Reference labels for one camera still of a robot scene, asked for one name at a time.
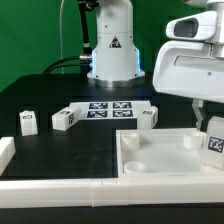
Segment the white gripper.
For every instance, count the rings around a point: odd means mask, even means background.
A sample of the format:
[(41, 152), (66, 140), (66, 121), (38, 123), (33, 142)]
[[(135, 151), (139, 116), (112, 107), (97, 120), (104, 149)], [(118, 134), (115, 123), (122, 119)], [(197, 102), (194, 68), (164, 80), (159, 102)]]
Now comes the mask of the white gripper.
[(157, 92), (188, 97), (201, 129), (204, 101), (224, 103), (224, 59), (210, 55), (207, 43), (169, 41), (157, 56), (153, 86)]

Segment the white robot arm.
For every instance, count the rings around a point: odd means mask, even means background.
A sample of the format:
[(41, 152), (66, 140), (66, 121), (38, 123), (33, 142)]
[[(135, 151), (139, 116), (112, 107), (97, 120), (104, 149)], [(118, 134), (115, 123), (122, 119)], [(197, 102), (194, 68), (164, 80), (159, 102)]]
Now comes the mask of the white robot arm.
[[(153, 71), (156, 91), (191, 98), (199, 121), (205, 101), (224, 102), (224, 0), (181, 0), (198, 14), (170, 21), (170, 39), (158, 51)], [(80, 14), (94, 11), (97, 45), (90, 48), (90, 83), (123, 87), (145, 76), (133, 41), (130, 0), (78, 0)]]

